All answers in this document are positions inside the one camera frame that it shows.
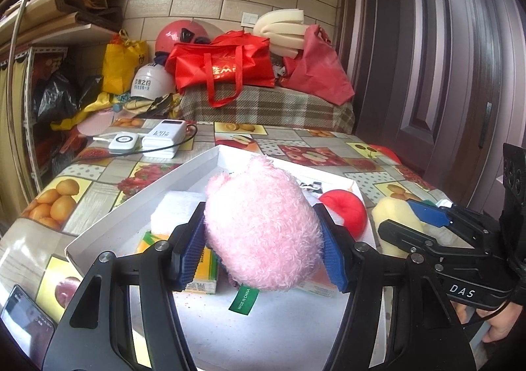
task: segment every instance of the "plaid blanket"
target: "plaid blanket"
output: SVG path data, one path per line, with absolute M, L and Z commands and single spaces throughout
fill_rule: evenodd
M 216 99 L 233 94 L 234 85 L 216 83 Z M 205 86 L 185 89 L 179 116 L 203 122 L 251 123 L 290 128 L 317 128 L 350 134 L 354 125 L 351 103 L 336 106 L 321 98 L 281 87 L 243 86 L 240 96 L 220 107 L 208 105 Z

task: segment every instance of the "white helmet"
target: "white helmet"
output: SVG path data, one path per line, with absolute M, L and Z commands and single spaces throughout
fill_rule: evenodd
M 149 100 L 175 92 L 174 78 L 160 64 L 147 64 L 141 67 L 131 84 L 131 96 L 141 96 Z

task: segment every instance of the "green label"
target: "green label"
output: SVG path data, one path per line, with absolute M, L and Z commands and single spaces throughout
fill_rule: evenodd
M 248 315 L 252 310 L 254 302 L 256 302 L 256 298 L 258 298 L 258 294 L 258 290 L 241 285 L 236 298 L 228 310 L 241 313 L 241 315 Z

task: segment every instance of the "light switch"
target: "light switch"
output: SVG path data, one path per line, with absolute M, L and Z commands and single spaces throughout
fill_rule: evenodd
M 243 12 L 243 17 L 241 17 L 241 26 L 242 27 L 254 27 L 259 18 L 257 14 L 249 14 L 248 12 Z

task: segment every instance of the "door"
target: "door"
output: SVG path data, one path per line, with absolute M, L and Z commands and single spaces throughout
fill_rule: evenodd
M 499 106 L 494 1 L 375 3 L 370 65 L 360 68 L 357 82 L 356 134 L 388 146 L 452 200 L 467 204 Z

